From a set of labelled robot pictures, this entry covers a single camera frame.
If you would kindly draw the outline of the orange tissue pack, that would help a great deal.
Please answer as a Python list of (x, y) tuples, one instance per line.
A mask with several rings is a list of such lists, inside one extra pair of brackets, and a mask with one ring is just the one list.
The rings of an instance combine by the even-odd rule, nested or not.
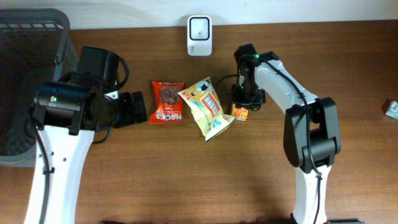
[(245, 107), (237, 107), (236, 103), (232, 105), (231, 115), (234, 116), (237, 120), (245, 121), (248, 118), (248, 109)]

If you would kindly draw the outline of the red candy bag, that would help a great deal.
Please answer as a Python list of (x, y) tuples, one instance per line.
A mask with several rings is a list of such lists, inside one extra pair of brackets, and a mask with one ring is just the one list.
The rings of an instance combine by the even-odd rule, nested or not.
[(183, 121), (182, 98), (178, 94), (184, 83), (152, 82), (157, 109), (150, 116), (151, 124)]

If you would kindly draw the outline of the beige snack bag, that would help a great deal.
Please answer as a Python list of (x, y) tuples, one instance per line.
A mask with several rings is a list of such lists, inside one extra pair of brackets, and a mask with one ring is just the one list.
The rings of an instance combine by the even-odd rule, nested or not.
[(234, 116), (224, 113), (210, 77), (178, 92), (178, 94), (190, 107), (193, 118), (206, 142), (229, 128), (236, 119)]

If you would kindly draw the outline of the green tissue pack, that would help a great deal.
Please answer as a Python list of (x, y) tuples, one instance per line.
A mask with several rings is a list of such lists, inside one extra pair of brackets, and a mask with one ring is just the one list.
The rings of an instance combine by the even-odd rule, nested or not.
[(391, 101), (386, 109), (385, 115), (398, 119), (398, 102)]

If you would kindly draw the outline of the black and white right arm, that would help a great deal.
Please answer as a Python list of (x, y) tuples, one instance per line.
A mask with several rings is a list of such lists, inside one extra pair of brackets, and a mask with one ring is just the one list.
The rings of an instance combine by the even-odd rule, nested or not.
[(303, 87), (273, 51), (259, 54), (252, 44), (241, 45), (234, 59), (233, 103), (257, 111), (270, 96), (284, 113), (283, 147), (296, 178), (293, 222), (327, 223), (327, 178), (341, 151), (336, 103)]

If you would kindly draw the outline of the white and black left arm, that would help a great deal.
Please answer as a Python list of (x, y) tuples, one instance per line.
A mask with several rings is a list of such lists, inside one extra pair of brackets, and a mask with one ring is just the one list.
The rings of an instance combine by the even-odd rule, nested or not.
[(36, 138), (34, 178), (25, 223), (74, 223), (80, 180), (92, 145), (113, 129), (148, 120), (141, 92), (119, 90), (126, 61), (111, 51), (83, 47), (77, 70), (44, 83), (29, 111)]

